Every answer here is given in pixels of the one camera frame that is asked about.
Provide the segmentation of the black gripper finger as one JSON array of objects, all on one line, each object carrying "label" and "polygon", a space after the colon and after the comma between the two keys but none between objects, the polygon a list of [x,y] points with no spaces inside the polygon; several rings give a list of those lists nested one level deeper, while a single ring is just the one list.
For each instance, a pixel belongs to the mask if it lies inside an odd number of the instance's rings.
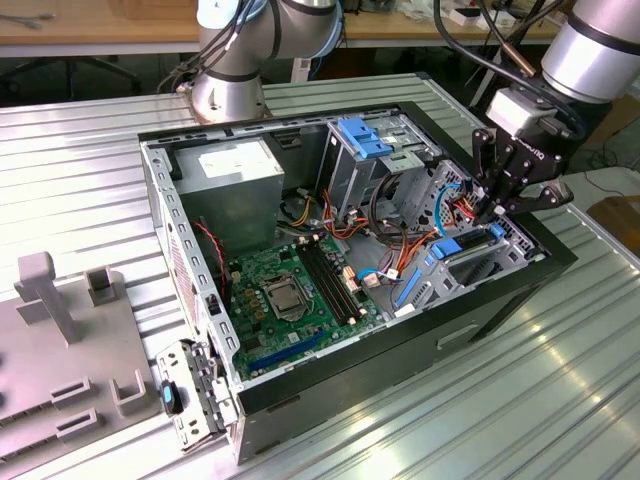
[{"label": "black gripper finger", "polygon": [[511,195],[504,201],[495,200],[492,212],[498,216],[505,214],[530,213],[560,207],[574,200],[574,193],[562,180],[540,184],[537,196]]},{"label": "black gripper finger", "polygon": [[492,220],[500,207],[508,213],[519,210],[518,177],[511,164],[516,160],[517,138],[501,129],[479,128],[473,131],[472,152],[475,179],[484,195],[474,207],[476,220]]}]

